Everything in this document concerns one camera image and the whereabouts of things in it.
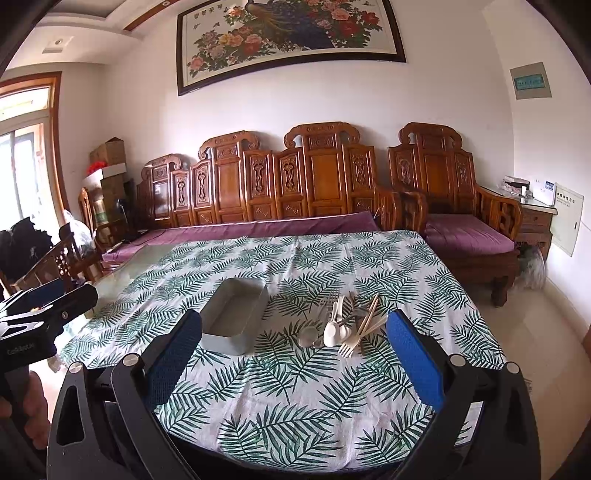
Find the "person's left hand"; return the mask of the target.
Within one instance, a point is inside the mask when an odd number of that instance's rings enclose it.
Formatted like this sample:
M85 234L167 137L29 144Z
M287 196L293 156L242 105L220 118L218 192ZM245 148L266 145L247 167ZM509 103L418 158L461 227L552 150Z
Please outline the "person's left hand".
M22 411L26 422L24 431L32 440L37 450L43 450L48 445L50 421L48 419L48 403L44 395L42 382L36 372L29 372L26 394L22 402Z

